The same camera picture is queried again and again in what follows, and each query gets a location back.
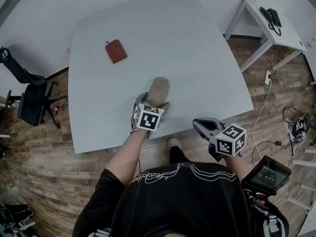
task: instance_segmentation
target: black t-shirt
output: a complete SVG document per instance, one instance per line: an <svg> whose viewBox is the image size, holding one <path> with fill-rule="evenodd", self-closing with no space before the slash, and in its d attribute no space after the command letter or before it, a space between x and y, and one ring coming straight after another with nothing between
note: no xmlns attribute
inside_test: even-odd
<svg viewBox="0 0 316 237"><path fill-rule="evenodd" d="M237 176L216 163L183 162L147 170L125 188L104 170L73 236L111 228L113 237L257 236Z"/></svg>

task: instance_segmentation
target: desk leg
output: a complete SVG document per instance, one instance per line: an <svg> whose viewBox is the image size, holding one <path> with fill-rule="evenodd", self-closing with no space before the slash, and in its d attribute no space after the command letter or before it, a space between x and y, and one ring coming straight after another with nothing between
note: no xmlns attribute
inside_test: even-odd
<svg viewBox="0 0 316 237"><path fill-rule="evenodd" d="M251 55L249 57L248 60L245 61L244 64L241 65L240 70L241 72L244 72L247 68L249 68L249 66L254 63L256 60L258 60L258 58L263 55L271 46L273 45L272 40L271 39L267 39L262 45L261 47L259 47L259 49L257 51L254 52L253 55Z"/></svg>
<svg viewBox="0 0 316 237"><path fill-rule="evenodd" d="M294 198L292 198L292 197L287 197L286 200L289 201L289 202L291 202L291 203L293 203L293 204L295 204L295 205L298 205L298 206L300 206L300 207L302 207L302 208L304 208L304 209L306 209L306 210L311 210L311 207L310 207L310 206L307 206L307 205L301 203L300 201L298 201L298 200L296 200L296 199L294 199Z"/></svg>
<svg viewBox="0 0 316 237"><path fill-rule="evenodd" d="M240 5L240 7L239 7L237 13L235 14L233 20L231 21L229 27L228 27L227 30L226 30L226 33L225 33L225 40L228 40L228 39L231 37L233 31L234 31L235 28L236 28L236 25L237 25L239 19L240 19L240 15L241 15L243 9L245 8L245 5L246 5L246 2L245 2L244 0L242 0L242 4Z"/></svg>
<svg viewBox="0 0 316 237"><path fill-rule="evenodd" d="M292 60L293 58L295 58L297 55L299 55L302 51L295 51L293 52L291 55L287 56L284 60L281 60L278 64L276 64L272 70L277 70L280 67L282 67L285 63L289 62L290 60Z"/></svg>
<svg viewBox="0 0 316 237"><path fill-rule="evenodd" d="M308 161L308 160L292 160L292 164L302 165L307 167L316 167L316 161Z"/></svg>
<svg viewBox="0 0 316 237"><path fill-rule="evenodd" d="M301 188L305 189L305 190L308 190L308 191L311 191L311 192L315 192L315 189L314 188L311 188L309 186L306 186L304 184L301 184Z"/></svg>
<svg viewBox="0 0 316 237"><path fill-rule="evenodd" d="M310 154L316 154L316 150L315 149L305 149L304 152L305 153L310 153Z"/></svg>
<svg viewBox="0 0 316 237"><path fill-rule="evenodd" d="M267 40L267 36L265 34L262 34L261 39L259 40L260 44L263 44Z"/></svg>

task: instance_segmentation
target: white wall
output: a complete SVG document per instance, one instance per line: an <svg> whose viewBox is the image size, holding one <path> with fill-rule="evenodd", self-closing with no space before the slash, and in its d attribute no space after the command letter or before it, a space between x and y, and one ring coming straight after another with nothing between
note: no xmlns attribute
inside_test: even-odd
<svg viewBox="0 0 316 237"><path fill-rule="evenodd" d="M6 0L0 0L0 7L4 4ZM1 35L5 35L5 33L1 32L0 29L0 40ZM5 66L0 64L0 96L6 97L8 91L12 90L12 96L13 95L20 95L25 90L25 85L20 84L15 77L9 72L8 69L6 69Z"/></svg>
<svg viewBox="0 0 316 237"><path fill-rule="evenodd" d="M316 17L311 18L307 23L302 25L302 27L300 28L300 35L305 45L307 45L307 42L311 41L312 38L316 39ZM313 73L313 76L316 79L316 47L310 48L307 46L307 52L305 53L305 56Z"/></svg>
<svg viewBox="0 0 316 237"><path fill-rule="evenodd" d="M72 30L77 21L126 1L130 0L21 0L0 28L0 45L10 47L12 54L31 73L51 75L68 66L66 49L71 46ZM222 33L240 1L200 0L211 11ZM307 0L276 1L298 31L302 22L316 17L315 9ZM245 17L234 34L260 36L261 31ZM6 68L0 65L0 95L5 96L14 87L21 91L14 78L4 70Z"/></svg>

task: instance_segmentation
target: brown wallet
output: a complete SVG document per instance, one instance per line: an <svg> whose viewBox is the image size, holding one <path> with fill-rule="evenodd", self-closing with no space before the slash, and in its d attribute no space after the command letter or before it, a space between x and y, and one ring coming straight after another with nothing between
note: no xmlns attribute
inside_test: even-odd
<svg viewBox="0 0 316 237"><path fill-rule="evenodd" d="M112 60L113 64L127 58L127 54L126 54L122 44L120 43L120 41L118 39L116 39L110 43L107 42L105 49L106 49L110 59Z"/></svg>

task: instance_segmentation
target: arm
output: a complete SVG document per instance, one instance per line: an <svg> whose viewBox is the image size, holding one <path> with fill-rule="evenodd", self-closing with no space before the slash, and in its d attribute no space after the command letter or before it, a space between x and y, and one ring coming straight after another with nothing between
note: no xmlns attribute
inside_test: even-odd
<svg viewBox="0 0 316 237"><path fill-rule="evenodd" d="M251 171L251 168L246 164L245 160L242 157L224 157L226 162L226 167L233 171L238 179L242 181L246 175Z"/></svg>
<svg viewBox="0 0 316 237"><path fill-rule="evenodd" d="M125 186L133 179L147 132L147 130L138 129L130 134L106 166L106 169L111 171Z"/></svg>

